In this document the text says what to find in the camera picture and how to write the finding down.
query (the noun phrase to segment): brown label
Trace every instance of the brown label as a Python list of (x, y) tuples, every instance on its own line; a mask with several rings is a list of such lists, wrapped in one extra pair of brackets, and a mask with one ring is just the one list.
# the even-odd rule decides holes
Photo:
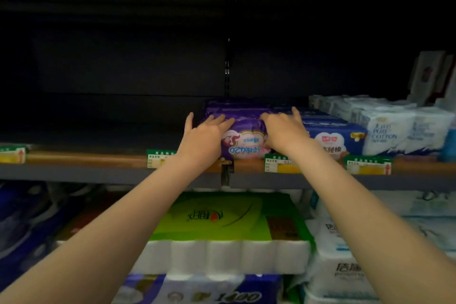
[(271, 233), (272, 240), (288, 240), (298, 241), (298, 229), (296, 228), (295, 221), (290, 216), (267, 216), (269, 232)]

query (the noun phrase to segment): white cloud-shaped label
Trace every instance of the white cloud-shaped label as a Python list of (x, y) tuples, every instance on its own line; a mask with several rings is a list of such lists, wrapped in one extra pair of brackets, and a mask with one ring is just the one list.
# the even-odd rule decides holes
[(319, 133), (315, 136), (315, 139), (335, 160), (339, 160), (341, 153), (347, 151), (344, 144), (345, 140), (339, 133)]

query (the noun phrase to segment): forearm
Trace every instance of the forearm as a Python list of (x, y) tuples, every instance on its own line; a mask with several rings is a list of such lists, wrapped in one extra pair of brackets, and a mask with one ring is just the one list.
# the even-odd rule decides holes
[(454, 303), (456, 267), (312, 139), (290, 158), (325, 203), (384, 303)]
[(198, 171), (170, 158), (7, 288), (0, 302), (110, 303), (161, 217)]

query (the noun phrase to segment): person's right hand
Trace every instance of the person's right hand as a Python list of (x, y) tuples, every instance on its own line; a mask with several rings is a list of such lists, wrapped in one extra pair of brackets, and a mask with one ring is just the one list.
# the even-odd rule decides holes
[(299, 111), (296, 107), (291, 110), (293, 116), (284, 113), (263, 113), (260, 117), (260, 120), (265, 122), (268, 132), (265, 146), (288, 157), (291, 157), (293, 150), (309, 138)]

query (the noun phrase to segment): person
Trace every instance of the person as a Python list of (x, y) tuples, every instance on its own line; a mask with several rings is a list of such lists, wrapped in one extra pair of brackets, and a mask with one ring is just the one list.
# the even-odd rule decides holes
[[(220, 157), (234, 123), (185, 122), (176, 155), (0, 294), (1, 304), (110, 303), (161, 217)], [(268, 146), (293, 160), (325, 203), (383, 304), (455, 304), (456, 265), (308, 137), (299, 111), (263, 114)]]

